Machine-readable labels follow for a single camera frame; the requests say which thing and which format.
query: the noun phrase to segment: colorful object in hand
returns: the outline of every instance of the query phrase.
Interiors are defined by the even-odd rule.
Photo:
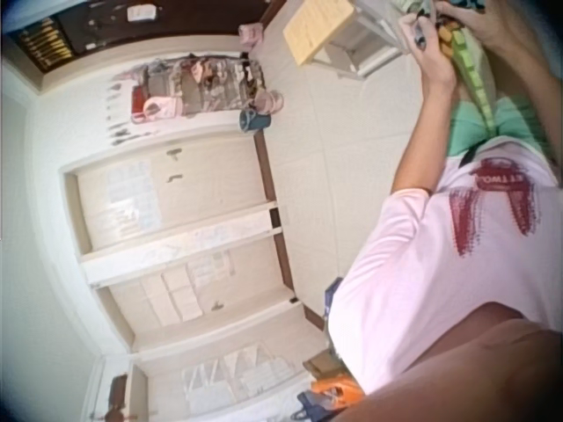
[[[440,18],[440,20],[442,22],[439,24],[438,35],[442,41],[441,50],[455,63],[459,74],[464,79],[473,101],[483,116],[487,134],[495,137],[497,130],[491,107],[492,100],[487,96],[485,81],[468,48],[467,37],[471,37],[471,34],[468,29],[462,28],[455,20],[444,18]]]

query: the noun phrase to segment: red graphic print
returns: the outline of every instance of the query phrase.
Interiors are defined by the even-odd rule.
[[[450,210],[455,244],[460,257],[473,251],[479,240],[482,197],[487,192],[504,192],[520,233],[534,233],[538,221],[534,186],[518,164],[507,158],[487,158],[472,171],[476,188],[453,189]]]

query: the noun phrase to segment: white wall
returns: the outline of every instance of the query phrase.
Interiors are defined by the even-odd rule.
[[[2,396],[22,420],[76,422],[97,356],[40,256],[26,187],[27,116],[26,105],[3,94]]]
[[[122,63],[97,70],[39,96],[30,122],[26,154],[31,207],[44,259],[53,270],[56,283],[71,298],[73,311],[105,355],[126,353],[127,348],[93,297],[78,263],[62,174],[80,163],[156,145],[165,141],[162,136],[168,136],[166,140],[174,137],[171,132],[177,129],[175,122],[165,121],[159,126],[162,136],[158,139],[152,137],[112,146],[106,120],[109,80],[131,65]],[[238,113],[202,113],[185,121],[187,124],[181,126],[185,138],[194,134],[232,133],[238,127]]]

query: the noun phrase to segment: hand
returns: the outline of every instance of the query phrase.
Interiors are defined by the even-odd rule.
[[[485,13],[456,7],[448,2],[436,3],[436,9],[471,29],[473,35],[491,51],[498,53],[518,43],[509,25],[510,19],[518,17],[504,0],[487,0]]]
[[[436,89],[451,94],[457,83],[456,71],[451,60],[442,53],[438,33],[428,18],[418,18],[420,29],[426,38],[426,49],[422,51],[416,46],[414,42],[416,21],[416,15],[412,13],[401,18],[399,24],[414,59],[419,63],[425,97],[429,91]]]

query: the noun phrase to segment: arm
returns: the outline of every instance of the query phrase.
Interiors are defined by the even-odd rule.
[[[419,188],[432,193],[442,176],[445,163],[456,73],[450,59],[440,51],[436,29],[428,19],[419,19],[427,40],[424,51],[414,44],[415,16],[405,16],[400,24],[428,89],[425,90],[420,116],[397,168],[391,192]]]
[[[506,0],[487,2],[483,14],[447,2],[436,8],[469,27],[522,79],[561,167],[561,81],[550,73],[531,29]]]
[[[411,140],[398,165],[391,192],[420,188],[432,193],[442,176],[450,136],[451,92],[430,89]]]
[[[495,51],[522,79],[561,167],[561,81],[535,55],[516,43]]]

